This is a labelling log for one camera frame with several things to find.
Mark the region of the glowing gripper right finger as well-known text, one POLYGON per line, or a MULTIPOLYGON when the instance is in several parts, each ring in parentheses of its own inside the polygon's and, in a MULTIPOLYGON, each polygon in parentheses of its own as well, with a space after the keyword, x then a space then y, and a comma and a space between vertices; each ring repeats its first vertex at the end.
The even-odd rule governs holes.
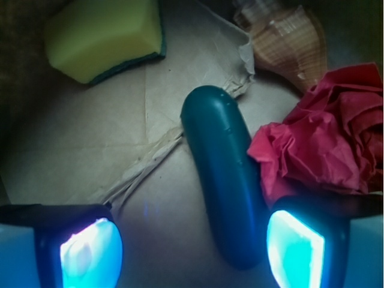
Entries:
POLYGON ((279 287, 383 287, 383 197, 283 197, 266 247, 279 287))

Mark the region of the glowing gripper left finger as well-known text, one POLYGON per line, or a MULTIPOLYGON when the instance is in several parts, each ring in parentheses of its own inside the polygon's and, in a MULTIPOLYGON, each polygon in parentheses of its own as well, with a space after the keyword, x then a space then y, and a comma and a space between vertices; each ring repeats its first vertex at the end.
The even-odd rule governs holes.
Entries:
POLYGON ((122 260, 105 205, 1 207, 1 287, 116 287, 122 260))

